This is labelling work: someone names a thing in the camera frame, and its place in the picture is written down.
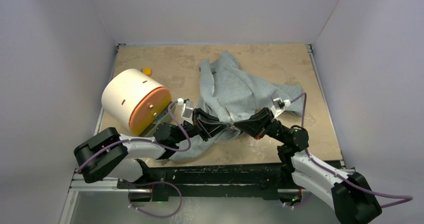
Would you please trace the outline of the grey zip jacket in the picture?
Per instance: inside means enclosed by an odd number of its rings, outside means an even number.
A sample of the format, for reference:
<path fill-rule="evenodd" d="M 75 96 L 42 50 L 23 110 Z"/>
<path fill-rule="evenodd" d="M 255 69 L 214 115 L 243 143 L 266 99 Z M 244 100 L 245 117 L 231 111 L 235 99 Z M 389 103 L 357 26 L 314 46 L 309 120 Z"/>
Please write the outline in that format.
<path fill-rule="evenodd" d="M 272 94 L 278 94 L 282 100 L 292 100 L 303 92 L 301 86 L 274 84 L 242 71 L 238 60 L 228 51 L 223 51 L 212 63 L 209 60 L 200 62 L 199 70 L 197 108 L 228 124 L 247 120 L 264 107 L 271 108 Z M 192 137 L 188 151 L 176 152 L 168 159 L 177 162 L 198 157 L 213 144 L 236 139 L 241 133 L 234 127 L 208 141 L 203 141 L 200 136 Z"/>

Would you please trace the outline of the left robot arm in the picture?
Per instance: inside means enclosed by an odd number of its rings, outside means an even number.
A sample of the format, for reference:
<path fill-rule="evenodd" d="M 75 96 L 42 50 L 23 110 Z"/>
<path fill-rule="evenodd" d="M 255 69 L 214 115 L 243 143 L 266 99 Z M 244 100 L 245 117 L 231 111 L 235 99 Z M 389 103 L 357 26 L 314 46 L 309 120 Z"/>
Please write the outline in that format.
<path fill-rule="evenodd" d="M 161 123 L 153 137 L 121 135 L 109 127 L 74 149 L 77 173 L 86 183 L 105 177 L 129 180 L 136 188 L 149 183 L 149 175 L 138 163 L 139 158 L 168 159 L 175 154 L 186 154 L 203 143 L 212 141 L 231 128 L 200 108 L 182 109 L 183 123 Z"/>

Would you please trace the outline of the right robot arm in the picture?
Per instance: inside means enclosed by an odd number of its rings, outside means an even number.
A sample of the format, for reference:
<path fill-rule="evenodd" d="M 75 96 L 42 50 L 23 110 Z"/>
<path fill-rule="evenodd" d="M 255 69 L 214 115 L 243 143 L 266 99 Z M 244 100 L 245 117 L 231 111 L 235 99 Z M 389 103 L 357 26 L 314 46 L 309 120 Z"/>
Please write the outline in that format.
<path fill-rule="evenodd" d="M 284 126 L 268 108 L 234 126 L 254 139 L 267 135 L 281 142 L 277 154 L 284 167 L 282 184 L 307 189 L 334 210 L 340 223 L 369 223 L 381 215 L 382 207 L 365 177 L 332 167 L 312 155 L 305 128 Z"/>

